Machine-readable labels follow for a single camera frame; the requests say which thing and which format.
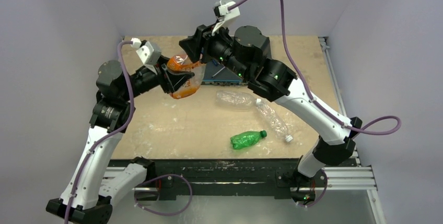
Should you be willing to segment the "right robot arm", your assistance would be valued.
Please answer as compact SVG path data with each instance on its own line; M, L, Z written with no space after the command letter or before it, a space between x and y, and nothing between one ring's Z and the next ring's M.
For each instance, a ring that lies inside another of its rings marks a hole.
M270 38L257 27L240 27L231 37L227 28L213 32L211 26L200 25L179 46L193 63L215 60L223 65L253 93L288 109L319 134L316 145L300 158L293 172L298 185L307 185L324 166L337 166L353 153L356 133L349 127L360 127L361 121L309 96L301 76L272 58Z

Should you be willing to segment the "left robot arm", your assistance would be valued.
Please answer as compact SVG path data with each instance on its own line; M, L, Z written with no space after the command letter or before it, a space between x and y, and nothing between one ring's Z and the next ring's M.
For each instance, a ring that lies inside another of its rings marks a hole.
M48 213L66 222L107 223L117 203L134 187L161 188L164 176L157 175L153 161L142 157L132 159L110 181L103 177L135 112L133 99L155 87L175 92L193 78L192 72L170 70L167 61L161 57L153 68L143 66L132 75L118 61L99 67L97 102L84 151L65 191L48 201Z

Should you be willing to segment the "orange label plastic bottle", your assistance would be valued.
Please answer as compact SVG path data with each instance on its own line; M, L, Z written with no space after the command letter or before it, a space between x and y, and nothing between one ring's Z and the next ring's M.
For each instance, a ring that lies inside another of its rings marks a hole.
M193 74L192 77L181 77L180 86L170 94L172 98L183 99L189 97L200 88L205 74L205 64L201 62L193 63L185 53L181 53L172 56L167 63L167 67L176 73Z

